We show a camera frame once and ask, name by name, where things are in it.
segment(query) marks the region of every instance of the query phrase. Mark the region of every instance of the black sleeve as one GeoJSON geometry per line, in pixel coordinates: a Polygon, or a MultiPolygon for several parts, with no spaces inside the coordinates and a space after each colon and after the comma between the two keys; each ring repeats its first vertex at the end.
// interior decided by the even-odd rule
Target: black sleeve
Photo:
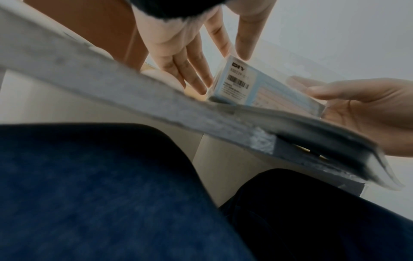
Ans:
{"type": "Polygon", "coordinates": [[[171,19],[196,16],[225,0],[129,0],[147,15],[171,19]]]}

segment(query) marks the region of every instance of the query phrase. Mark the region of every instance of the brown wooden panel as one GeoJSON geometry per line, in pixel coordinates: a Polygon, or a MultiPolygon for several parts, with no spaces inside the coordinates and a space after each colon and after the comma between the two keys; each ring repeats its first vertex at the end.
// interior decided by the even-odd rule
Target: brown wooden panel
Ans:
{"type": "Polygon", "coordinates": [[[148,55],[139,33],[133,35],[135,18],[124,0],[25,0],[25,3],[133,68],[139,70],[148,55]]]}

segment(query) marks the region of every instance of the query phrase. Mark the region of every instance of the blue jeans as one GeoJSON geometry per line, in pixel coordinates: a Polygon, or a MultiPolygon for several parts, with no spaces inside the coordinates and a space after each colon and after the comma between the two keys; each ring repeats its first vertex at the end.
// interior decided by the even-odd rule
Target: blue jeans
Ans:
{"type": "Polygon", "coordinates": [[[413,260],[411,221],[288,170],[222,214],[147,126],[0,126],[0,172],[2,261],[413,260]]]}

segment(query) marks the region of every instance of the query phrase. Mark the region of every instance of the hand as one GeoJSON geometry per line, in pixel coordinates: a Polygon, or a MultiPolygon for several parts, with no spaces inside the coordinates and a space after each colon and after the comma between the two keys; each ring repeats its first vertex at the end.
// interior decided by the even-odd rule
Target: hand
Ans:
{"type": "Polygon", "coordinates": [[[323,119],[369,137],[387,155],[413,157],[412,81],[371,79],[325,84],[291,78],[308,87],[308,95],[331,101],[323,119]]]}
{"type": "MultiPolygon", "coordinates": [[[[251,57],[276,0],[232,0],[227,6],[240,15],[236,50],[240,58],[251,57]]],[[[175,76],[185,87],[187,81],[200,94],[213,82],[202,52],[199,30],[205,25],[222,56],[231,48],[223,24],[222,8],[216,6],[200,16],[162,20],[146,15],[133,6],[138,31],[153,60],[161,70],[175,76]]]]}

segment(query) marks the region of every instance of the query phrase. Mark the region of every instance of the finger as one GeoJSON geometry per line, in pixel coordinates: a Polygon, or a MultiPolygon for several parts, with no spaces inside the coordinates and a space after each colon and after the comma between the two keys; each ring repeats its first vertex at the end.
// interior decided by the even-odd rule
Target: finger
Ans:
{"type": "Polygon", "coordinates": [[[309,87],[307,94],[321,100],[372,102],[385,98],[400,88],[401,85],[395,79],[349,80],[309,87]]]}
{"type": "Polygon", "coordinates": [[[182,49],[178,54],[173,56],[173,61],[178,68],[179,73],[184,79],[199,93],[204,95],[207,88],[198,77],[194,68],[188,61],[188,54],[186,48],[182,49]]]}
{"type": "Polygon", "coordinates": [[[220,7],[204,25],[222,56],[227,56],[231,48],[231,41],[224,26],[222,8],[220,7]]]}
{"type": "Polygon", "coordinates": [[[201,35],[197,34],[195,38],[186,46],[188,52],[188,60],[198,72],[199,76],[207,87],[211,86],[213,80],[210,67],[202,53],[201,35]]]}
{"type": "Polygon", "coordinates": [[[300,84],[304,87],[326,85],[326,83],[322,82],[322,81],[317,81],[317,80],[304,78],[304,77],[300,77],[300,76],[295,76],[295,75],[288,77],[287,80],[286,80],[286,84],[289,85],[289,86],[290,85],[296,86],[297,84],[300,84]]]}
{"type": "Polygon", "coordinates": [[[179,73],[179,70],[176,67],[175,63],[174,63],[172,56],[162,57],[162,56],[153,56],[152,55],[152,59],[159,66],[159,69],[170,73],[176,79],[178,79],[178,81],[182,84],[182,86],[184,88],[186,87],[186,83],[184,81],[184,78],[179,73]]]}
{"type": "Polygon", "coordinates": [[[258,14],[240,15],[235,49],[241,59],[249,60],[251,58],[274,4],[275,2],[258,14]]]}

